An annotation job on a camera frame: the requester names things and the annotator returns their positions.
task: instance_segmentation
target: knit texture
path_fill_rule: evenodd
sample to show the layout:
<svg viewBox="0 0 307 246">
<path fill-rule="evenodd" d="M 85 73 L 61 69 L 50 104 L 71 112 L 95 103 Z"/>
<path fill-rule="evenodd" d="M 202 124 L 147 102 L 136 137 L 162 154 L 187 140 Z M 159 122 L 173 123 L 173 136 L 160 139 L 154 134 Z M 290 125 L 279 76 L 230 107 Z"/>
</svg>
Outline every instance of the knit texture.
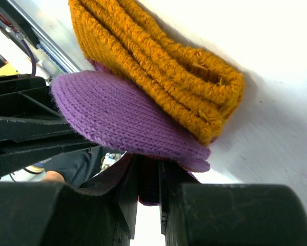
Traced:
<svg viewBox="0 0 307 246">
<path fill-rule="evenodd" d="M 93 68 L 96 71 L 106 72 L 106 73 L 113 74 L 112 70 L 110 68 L 108 68 L 107 66 L 105 66 L 104 64 L 102 64 L 102 63 L 99 63 L 99 62 L 97 62 L 95 60 L 91 60 L 91 59 L 88 59 L 88 62 L 93 66 Z"/>
<path fill-rule="evenodd" d="M 134 0 L 69 0 L 88 59 L 132 79 L 164 111 L 208 145 L 239 106 L 242 75 L 215 55 L 168 39 Z"/>
<path fill-rule="evenodd" d="M 99 71 L 65 74 L 52 94 L 70 125 L 93 142 L 172 159 L 193 172 L 209 169 L 209 149 L 129 80 Z"/>
</svg>

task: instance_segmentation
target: person's hand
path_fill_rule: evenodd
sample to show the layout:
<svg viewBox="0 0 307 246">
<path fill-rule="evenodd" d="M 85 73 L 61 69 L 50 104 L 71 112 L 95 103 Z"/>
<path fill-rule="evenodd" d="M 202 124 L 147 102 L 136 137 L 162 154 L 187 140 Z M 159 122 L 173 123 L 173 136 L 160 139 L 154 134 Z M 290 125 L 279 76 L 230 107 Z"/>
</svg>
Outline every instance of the person's hand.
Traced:
<svg viewBox="0 0 307 246">
<path fill-rule="evenodd" d="M 55 171 L 46 172 L 46 176 L 42 179 L 42 181 L 54 181 L 54 182 L 65 182 L 65 179 L 61 174 Z"/>
</svg>

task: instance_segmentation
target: white surface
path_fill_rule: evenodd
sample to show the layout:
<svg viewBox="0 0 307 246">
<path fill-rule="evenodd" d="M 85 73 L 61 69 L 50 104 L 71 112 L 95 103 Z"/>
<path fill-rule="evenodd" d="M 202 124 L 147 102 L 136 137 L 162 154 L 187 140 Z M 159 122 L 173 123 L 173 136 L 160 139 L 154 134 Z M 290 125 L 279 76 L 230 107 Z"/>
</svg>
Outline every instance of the white surface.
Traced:
<svg viewBox="0 0 307 246">
<path fill-rule="evenodd" d="M 79 66 L 87 66 L 72 33 L 66 0 L 16 2 L 58 45 L 68 47 L 66 52 Z M 307 210 L 307 1 L 141 2 L 193 43 L 244 73 L 245 97 L 211 146 L 212 170 L 225 182 L 288 185 Z M 198 175 L 203 182 L 211 182 L 211 176 Z M 142 218 L 158 216 L 157 211 L 139 208 L 137 230 L 147 232 L 136 233 L 132 245 L 164 245 L 156 230 L 159 224 L 145 224 Z"/>
<path fill-rule="evenodd" d="M 16 182 L 39 182 L 45 177 L 45 172 L 40 174 L 31 174 L 21 169 L 19 171 L 11 173 L 11 176 Z M 10 175 L 5 175 L 0 179 L 0 182 L 14 182 Z"/>
<path fill-rule="evenodd" d="M 0 31 L 0 55 L 19 73 L 31 73 L 31 63 L 27 55 Z"/>
</svg>

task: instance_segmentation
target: purple knit beanie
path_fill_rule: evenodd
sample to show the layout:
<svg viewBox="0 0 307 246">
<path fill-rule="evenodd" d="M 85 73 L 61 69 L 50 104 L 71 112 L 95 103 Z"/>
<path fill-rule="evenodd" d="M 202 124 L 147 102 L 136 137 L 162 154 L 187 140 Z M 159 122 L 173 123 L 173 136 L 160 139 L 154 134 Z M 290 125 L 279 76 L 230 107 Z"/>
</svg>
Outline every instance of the purple knit beanie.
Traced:
<svg viewBox="0 0 307 246">
<path fill-rule="evenodd" d="M 65 74 L 52 93 L 71 127 L 93 142 L 172 159 L 193 172 L 209 170 L 210 150 L 129 80 L 100 71 Z"/>
</svg>

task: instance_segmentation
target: mustard yellow knit fabric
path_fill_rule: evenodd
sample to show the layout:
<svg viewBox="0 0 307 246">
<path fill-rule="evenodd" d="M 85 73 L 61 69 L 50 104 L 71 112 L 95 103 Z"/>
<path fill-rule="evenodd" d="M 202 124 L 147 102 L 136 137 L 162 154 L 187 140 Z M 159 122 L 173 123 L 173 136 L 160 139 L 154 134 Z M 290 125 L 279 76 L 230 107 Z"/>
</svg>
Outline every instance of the mustard yellow knit fabric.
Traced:
<svg viewBox="0 0 307 246">
<path fill-rule="evenodd" d="M 133 80 L 203 144 L 239 106 L 242 75 L 202 49 L 167 38 L 134 0 L 69 0 L 86 58 Z"/>
</svg>

